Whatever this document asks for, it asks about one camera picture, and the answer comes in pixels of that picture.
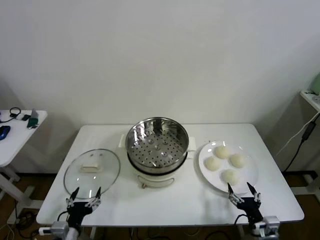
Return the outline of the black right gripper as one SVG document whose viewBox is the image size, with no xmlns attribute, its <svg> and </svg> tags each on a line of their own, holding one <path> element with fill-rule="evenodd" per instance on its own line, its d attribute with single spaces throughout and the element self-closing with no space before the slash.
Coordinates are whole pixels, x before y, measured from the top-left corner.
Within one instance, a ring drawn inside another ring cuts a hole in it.
<svg viewBox="0 0 320 240">
<path fill-rule="evenodd" d="M 259 210 L 261 206 L 261 194 L 257 192 L 249 182 L 247 182 L 247 186 L 253 197 L 241 198 L 234 193 L 231 185 L 227 183 L 228 199 L 233 205 L 236 205 L 238 209 L 245 212 L 249 223 L 261 222 L 263 220 L 263 216 Z"/>
</svg>

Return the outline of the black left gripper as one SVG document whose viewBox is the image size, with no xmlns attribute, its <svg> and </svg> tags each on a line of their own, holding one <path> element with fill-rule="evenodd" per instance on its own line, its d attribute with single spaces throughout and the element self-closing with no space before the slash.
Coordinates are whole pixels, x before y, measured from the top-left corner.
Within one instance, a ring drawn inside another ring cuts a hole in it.
<svg viewBox="0 0 320 240">
<path fill-rule="evenodd" d="M 69 214 L 67 223 L 70 228 L 80 228 L 84 217 L 90 215 L 93 212 L 93 208 L 97 208 L 101 203 L 101 187 L 99 187 L 95 197 L 89 202 L 74 202 L 79 189 L 77 187 L 70 197 L 66 199 L 66 209 Z"/>
</svg>

